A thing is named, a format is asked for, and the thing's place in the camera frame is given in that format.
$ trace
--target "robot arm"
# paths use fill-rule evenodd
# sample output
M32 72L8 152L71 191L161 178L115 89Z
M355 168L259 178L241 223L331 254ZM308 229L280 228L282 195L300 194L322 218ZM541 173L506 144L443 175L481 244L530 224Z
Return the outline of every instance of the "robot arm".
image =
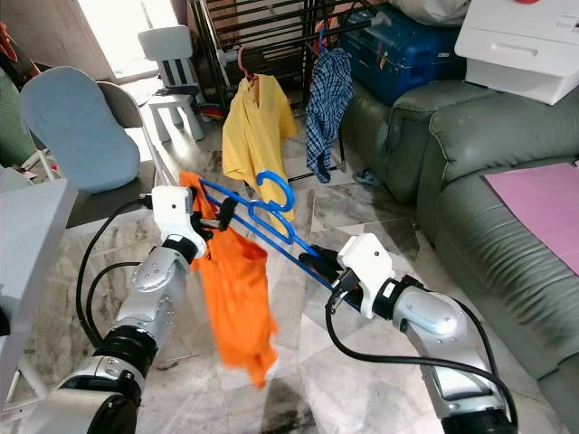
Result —
M164 238L132 275L128 296L102 346L36 409L27 434L131 434L145 378L173 325L189 264L206 250L194 231L192 192L153 189L155 223Z
M376 236L352 237L338 253L345 270L332 285L366 317L392 319L421 357L462 363L491 372L477 331L453 299L428 292L412 278L393 279L392 260ZM354 290L358 296L346 294ZM486 378L448 367L422 365L422 377L447 434L516 433L505 413L497 385Z

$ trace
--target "doorway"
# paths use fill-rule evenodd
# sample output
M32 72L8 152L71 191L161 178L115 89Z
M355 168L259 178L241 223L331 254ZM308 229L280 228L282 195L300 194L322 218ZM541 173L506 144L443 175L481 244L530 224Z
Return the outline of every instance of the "doorway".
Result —
M148 29L177 25L170 0L78 0L115 79L132 81L157 73L137 35Z

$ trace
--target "blue checkered shirt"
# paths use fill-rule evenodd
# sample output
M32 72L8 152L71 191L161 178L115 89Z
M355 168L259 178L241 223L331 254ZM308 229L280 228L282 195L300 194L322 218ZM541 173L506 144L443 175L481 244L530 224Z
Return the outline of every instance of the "blue checkered shirt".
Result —
M332 143L353 97L350 60L346 52L341 48L324 52L314 65L306 109L307 165L322 183L329 182Z

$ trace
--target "plastic bag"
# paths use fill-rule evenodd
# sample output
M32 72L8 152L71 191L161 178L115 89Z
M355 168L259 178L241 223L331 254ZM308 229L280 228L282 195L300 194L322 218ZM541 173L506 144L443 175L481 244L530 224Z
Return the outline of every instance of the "plastic bag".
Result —
M415 21L426 25L460 26L470 0L389 0Z

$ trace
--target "gray sofa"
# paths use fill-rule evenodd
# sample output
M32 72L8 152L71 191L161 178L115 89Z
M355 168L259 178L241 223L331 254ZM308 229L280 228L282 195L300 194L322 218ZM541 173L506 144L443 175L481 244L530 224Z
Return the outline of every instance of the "gray sofa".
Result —
M577 159L579 90L550 107L441 82L408 92L392 108L356 90L343 123L346 142L396 200L416 201L419 225L448 271L579 432L579 277L481 178Z

